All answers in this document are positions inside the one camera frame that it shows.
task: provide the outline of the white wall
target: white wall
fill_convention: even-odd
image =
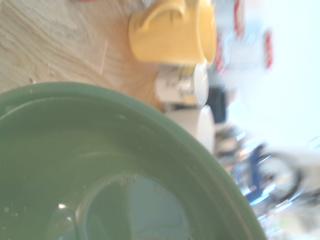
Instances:
[[[270,145],[306,149],[320,136],[320,0],[247,3],[272,26],[274,69],[226,72],[212,76],[210,84],[240,90],[245,128]]]

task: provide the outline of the table surface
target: table surface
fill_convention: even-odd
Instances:
[[[128,42],[143,0],[0,0],[0,93],[43,82],[113,89],[159,110],[156,64],[140,63]]]

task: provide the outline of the wood grain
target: wood grain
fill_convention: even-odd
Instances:
[[[137,62],[130,15],[142,0],[0,0],[0,93],[42,82],[123,92],[157,109],[156,64]]]

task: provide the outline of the green ceramic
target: green ceramic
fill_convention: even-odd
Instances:
[[[0,240],[263,240],[213,157],[151,107],[46,83],[0,95]]]

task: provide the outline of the wooden table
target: wooden table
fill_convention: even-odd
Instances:
[[[142,0],[0,0],[0,93],[33,83],[79,82],[157,109],[159,66],[137,62],[128,22]]]

